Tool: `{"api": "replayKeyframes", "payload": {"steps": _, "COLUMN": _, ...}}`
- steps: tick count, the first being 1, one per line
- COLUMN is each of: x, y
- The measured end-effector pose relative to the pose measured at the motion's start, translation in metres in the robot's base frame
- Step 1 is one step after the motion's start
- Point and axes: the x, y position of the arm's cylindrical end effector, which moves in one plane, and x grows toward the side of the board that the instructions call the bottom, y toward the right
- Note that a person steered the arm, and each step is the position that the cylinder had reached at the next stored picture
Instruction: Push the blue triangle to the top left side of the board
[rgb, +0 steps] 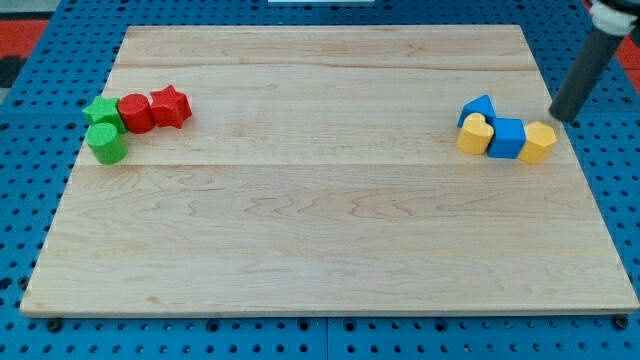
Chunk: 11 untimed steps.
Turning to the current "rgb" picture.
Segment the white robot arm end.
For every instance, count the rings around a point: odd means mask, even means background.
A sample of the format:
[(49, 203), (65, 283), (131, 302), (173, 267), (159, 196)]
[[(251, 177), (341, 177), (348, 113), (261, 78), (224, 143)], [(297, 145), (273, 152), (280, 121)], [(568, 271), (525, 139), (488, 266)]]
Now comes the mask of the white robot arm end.
[(639, 0), (592, 0), (590, 14), (598, 30), (626, 36), (639, 19)]

